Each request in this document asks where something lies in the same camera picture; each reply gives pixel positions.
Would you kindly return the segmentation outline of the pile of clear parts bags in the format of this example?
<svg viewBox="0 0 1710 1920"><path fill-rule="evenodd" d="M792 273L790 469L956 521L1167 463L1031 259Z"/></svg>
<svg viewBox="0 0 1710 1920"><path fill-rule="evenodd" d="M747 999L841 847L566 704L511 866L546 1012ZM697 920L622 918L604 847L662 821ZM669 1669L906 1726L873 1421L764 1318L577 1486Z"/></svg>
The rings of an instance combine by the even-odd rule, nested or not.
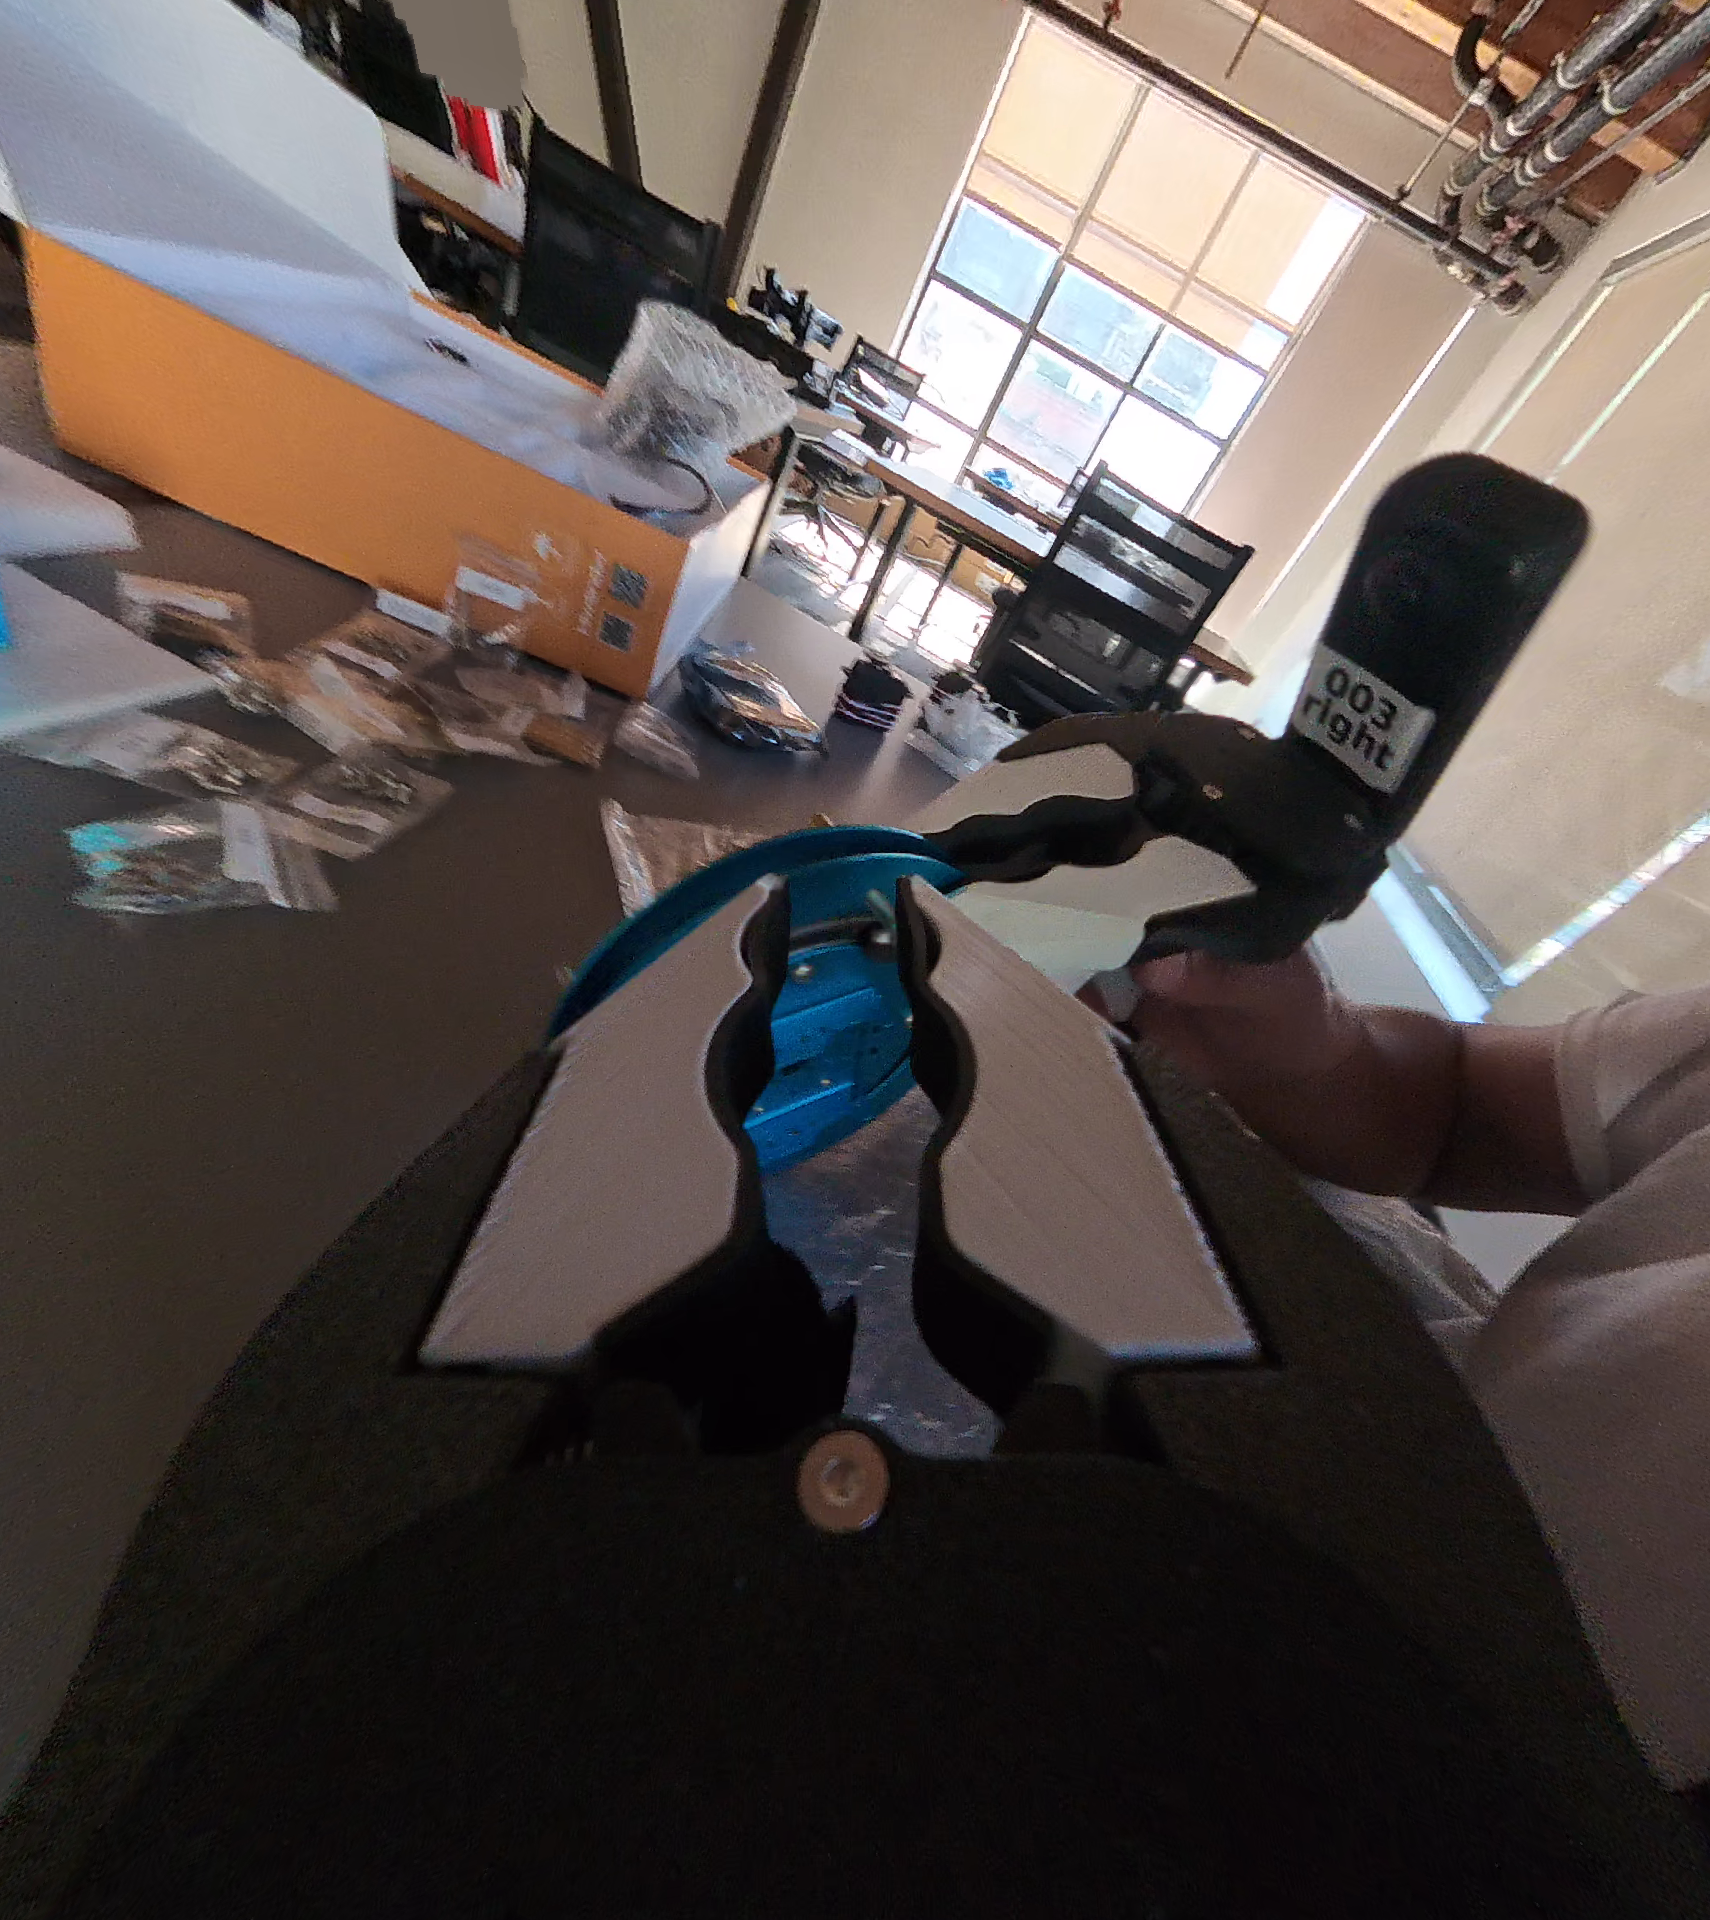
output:
<svg viewBox="0 0 1710 1920"><path fill-rule="evenodd" d="M535 658L565 559L546 537L522 552L461 537L440 610L380 590L288 658L257 651L246 601L123 576L140 638L175 645L231 709L291 727L309 759L155 709L28 732L17 756L155 798L68 829L73 901L119 920L331 912L323 861L364 861L440 816L454 791L442 767L458 759L593 771L615 752L697 778L680 723L642 699L593 716L583 670Z"/></svg>

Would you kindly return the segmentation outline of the black slatted chair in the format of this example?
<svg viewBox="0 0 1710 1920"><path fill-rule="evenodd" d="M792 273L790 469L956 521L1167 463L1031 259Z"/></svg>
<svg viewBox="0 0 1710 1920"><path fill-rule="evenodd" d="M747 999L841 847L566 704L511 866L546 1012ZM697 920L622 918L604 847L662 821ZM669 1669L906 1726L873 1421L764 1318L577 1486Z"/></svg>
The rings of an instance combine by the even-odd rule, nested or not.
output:
<svg viewBox="0 0 1710 1920"><path fill-rule="evenodd" d="M1179 713L1201 679L1252 683L1208 620L1254 559L1096 463L1041 563L996 595L973 686L1022 731Z"/></svg>

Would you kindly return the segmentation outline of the large clear plastic bag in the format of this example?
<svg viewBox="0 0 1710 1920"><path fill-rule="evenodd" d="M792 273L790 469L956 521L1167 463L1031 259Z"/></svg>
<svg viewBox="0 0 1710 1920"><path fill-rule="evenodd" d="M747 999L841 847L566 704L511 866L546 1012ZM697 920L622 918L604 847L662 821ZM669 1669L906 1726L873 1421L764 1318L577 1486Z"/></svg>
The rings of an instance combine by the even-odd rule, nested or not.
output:
<svg viewBox="0 0 1710 1920"><path fill-rule="evenodd" d="M1000 1425L913 1331L913 1174L933 1132L913 1090L814 1157L762 1173L772 1239L812 1272L827 1309L852 1309L847 1420L925 1460L984 1460Z"/></svg>

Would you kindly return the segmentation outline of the bubble wrapped part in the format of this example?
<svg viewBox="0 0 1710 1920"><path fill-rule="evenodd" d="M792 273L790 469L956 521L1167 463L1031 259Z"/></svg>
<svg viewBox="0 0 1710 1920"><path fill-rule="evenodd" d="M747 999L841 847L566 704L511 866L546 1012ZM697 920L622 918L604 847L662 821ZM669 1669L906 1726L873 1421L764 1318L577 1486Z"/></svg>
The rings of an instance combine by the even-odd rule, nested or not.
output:
<svg viewBox="0 0 1710 1920"><path fill-rule="evenodd" d="M631 463L680 463L720 478L731 456L792 418L794 397L768 364L688 306L641 301L587 436Z"/></svg>

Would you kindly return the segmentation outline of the person's right forearm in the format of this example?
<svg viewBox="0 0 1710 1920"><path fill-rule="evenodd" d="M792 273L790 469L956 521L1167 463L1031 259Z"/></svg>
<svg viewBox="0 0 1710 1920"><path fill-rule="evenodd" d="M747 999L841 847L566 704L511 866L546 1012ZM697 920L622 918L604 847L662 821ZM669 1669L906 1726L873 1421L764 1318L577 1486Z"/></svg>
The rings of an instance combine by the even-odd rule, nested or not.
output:
<svg viewBox="0 0 1710 1920"><path fill-rule="evenodd" d="M1573 1070L1589 1021L1473 1023L1443 1070L1443 1132L1419 1200L1449 1210L1577 1219L1592 1205Z"/></svg>

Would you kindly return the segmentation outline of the clear bag with black part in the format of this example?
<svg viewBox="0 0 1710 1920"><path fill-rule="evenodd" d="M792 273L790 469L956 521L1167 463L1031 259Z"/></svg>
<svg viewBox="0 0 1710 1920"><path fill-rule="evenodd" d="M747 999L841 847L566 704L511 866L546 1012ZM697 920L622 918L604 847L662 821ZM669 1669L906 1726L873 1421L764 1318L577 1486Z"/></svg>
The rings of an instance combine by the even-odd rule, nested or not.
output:
<svg viewBox="0 0 1710 1920"><path fill-rule="evenodd" d="M941 673L913 713L910 745L948 778L968 778L1022 741L1011 709L960 670Z"/></svg>

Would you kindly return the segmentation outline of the black swivel chair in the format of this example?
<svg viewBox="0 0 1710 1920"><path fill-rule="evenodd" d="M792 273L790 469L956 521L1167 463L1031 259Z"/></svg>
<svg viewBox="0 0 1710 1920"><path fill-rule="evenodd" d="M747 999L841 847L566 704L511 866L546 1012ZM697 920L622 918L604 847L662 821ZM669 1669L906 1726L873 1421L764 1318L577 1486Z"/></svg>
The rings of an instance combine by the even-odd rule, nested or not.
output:
<svg viewBox="0 0 1710 1920"><path fill-rule="evenodd" d="M922 397L922 373L894 353L856 338L835 384L827 388L827 416L845 436L883 459L932 454L933 444L910 429L910 410Z"/></svg>

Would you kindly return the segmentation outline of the blue metal turntable disc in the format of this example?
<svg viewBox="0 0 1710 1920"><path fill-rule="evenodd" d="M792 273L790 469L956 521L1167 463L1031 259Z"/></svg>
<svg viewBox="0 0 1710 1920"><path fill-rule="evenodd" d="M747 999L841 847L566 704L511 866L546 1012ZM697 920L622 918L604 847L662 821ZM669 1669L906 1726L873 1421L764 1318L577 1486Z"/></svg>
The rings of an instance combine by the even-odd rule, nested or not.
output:
<svg viewBox="0 0 1710 1920"><path fill-rule="evenodd" d="M772 1080L747 1120L772 1174L827 1151L883 1117L910 1085L910 1006L894 955L868 955L864 896L894 901L902 878L941 896L963 876L906 829L812 825L759 837L747 829L641 816L600 803L622 920L583 956L554 1009L559 1039L649 969L752 882L790 892L790 960L772 999Z"/></svg>

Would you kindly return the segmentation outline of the blue bag of dark parts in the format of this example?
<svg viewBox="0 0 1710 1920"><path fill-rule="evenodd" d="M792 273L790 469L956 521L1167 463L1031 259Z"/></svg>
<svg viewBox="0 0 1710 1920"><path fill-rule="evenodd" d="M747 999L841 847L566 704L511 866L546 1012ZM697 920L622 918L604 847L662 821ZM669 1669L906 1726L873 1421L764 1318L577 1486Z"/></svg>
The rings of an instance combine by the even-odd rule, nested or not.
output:
<svg viewBox="0 0 1710 1920"><path fill-rule="evenodd" d="M817 756L825 741L764 665L697 640L675 661L675 683L688 713L720 741L782 756Z"/></svg>

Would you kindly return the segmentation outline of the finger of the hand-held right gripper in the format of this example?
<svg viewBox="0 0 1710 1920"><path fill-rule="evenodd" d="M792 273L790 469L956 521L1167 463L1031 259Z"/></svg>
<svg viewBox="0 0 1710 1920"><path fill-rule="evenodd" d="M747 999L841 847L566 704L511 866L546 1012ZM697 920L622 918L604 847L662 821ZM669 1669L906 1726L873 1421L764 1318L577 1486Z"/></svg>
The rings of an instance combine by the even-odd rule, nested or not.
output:
<svg viewBox="0 0 1710 1920"><path fill-rule="evenodd" d="M1154 918L1254 896L1229 857L1186 837L1151 837L1110 869L1053 866L1041 878L969 882L960 918L1053 986L1079 995L1123 969Z"/></svg>
<svg viewBox="0 0 1710 1920"><path fill-rule="evenodd" d="M906 818L968 882L1114 869L1149 845L1135 767L1107 742L991 759Z"/></svg>

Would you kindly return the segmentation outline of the wooden background work table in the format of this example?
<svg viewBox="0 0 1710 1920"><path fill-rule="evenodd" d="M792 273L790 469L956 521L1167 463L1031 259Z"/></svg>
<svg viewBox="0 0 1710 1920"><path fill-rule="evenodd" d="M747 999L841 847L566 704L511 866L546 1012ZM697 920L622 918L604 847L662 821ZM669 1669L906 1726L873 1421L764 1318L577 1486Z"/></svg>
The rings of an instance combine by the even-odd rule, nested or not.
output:
<svg viewBox="0 0 1710 1920"><path fill-rule="evenodd" d="M1037 563L1042 563L1042 559L1050 556L1050 546L1057 537L1053 525L1050 527L1031 525L978 492L963 492L960 487L941 482L925 469L890 463L882 454L858 447L841 434L825 436L825 447L831 450L831 456L868 472L868 478L882 487L882 502L894 502L894 521L889 525L889 536L873 552L868 583L845 627L845 638L852 645L860 645L868 638L868 624L878 610L890 569L902 560L913 536L916 515L925 515L937 533L948 536L952 559L960 552L969 552L1017 579L1031 579Z"/></svg>

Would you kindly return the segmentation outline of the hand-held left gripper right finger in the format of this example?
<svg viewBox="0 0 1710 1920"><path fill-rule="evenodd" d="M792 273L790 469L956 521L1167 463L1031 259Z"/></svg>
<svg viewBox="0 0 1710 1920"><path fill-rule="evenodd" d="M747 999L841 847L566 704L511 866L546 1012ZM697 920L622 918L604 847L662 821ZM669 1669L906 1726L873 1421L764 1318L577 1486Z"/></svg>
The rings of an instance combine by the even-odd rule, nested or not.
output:
<svg viewBox="0 0 1710 1920"><path fill-rule="evenodd" d="M1254 1365L1123 1039L922 878L894 887L894 947L933 1112L910 1299L941 1370L1012 1421L1037 1390L1098 1420L1123 1378Z"/></svg>

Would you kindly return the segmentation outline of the beige roller blinds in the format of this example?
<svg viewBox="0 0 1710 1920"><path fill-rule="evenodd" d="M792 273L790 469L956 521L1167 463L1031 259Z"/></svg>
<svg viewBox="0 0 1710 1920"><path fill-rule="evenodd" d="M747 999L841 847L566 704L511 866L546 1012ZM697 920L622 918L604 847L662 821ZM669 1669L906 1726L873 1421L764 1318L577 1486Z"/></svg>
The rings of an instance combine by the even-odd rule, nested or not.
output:
<svg viewBox="0 0 1710 1920"><path fill-rule="evenodd" d="M1396 872L1493 1004L1710 982L1710 221L1619 259L1483 429L1592 536Z"/></svg>

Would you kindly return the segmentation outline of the bundle of ceiling pipes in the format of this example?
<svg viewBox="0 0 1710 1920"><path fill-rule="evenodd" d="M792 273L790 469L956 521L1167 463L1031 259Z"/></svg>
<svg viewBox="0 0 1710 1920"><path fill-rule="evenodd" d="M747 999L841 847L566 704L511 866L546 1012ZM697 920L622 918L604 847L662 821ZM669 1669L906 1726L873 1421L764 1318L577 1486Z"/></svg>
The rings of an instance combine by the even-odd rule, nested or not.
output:
<svg viewBox="0 0 1710 1920"><path fill-rule="evenodd" d="M1645 180L1710 137L1710 4L1396 4L1449 61L1455 115L1432 157L1443 272L1524 312Z"/></svg>

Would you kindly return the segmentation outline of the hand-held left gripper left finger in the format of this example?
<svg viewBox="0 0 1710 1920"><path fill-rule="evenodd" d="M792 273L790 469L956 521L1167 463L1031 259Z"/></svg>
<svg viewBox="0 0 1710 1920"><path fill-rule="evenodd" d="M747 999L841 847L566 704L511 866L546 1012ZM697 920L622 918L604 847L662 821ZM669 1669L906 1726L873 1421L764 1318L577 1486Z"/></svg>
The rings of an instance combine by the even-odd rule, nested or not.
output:
<svg viewBox="0 0 1710 1920"><path fill-rule="evenodd" d="M658 1386L708 1453L841 1411L856 1318L764 1221L790 885L756 878L546 1045L531 1120L419 1339L425 1374Z"/></svg>

